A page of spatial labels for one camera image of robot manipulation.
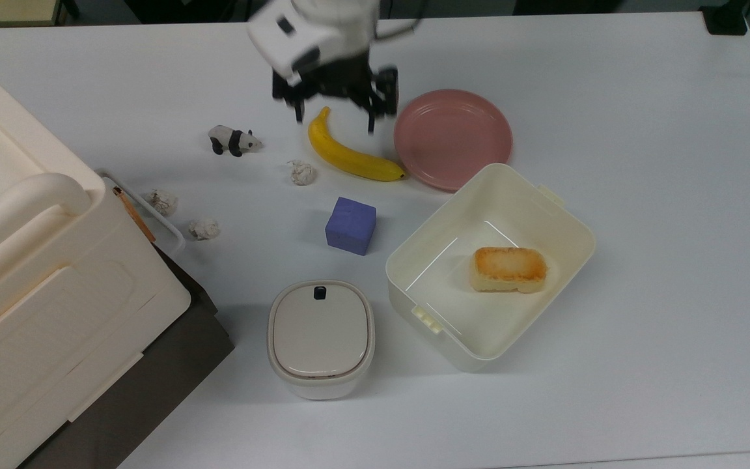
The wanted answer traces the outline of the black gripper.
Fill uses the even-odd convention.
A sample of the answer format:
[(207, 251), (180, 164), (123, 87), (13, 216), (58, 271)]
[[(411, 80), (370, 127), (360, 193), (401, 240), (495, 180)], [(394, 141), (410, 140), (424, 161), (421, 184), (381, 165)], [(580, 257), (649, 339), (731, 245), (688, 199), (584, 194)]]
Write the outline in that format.
[(369, 56), (357, 55), (297, 72), (299, 81), (273, 72), (273, 99), (294, 109), (296, 122), (303, 124), (305, 102), (320, 94), (348, 99), (367, 113), (367, 133), (373, 135), (378, 119), (398, 113), (398, 68), (384, 66), (374, 71)]

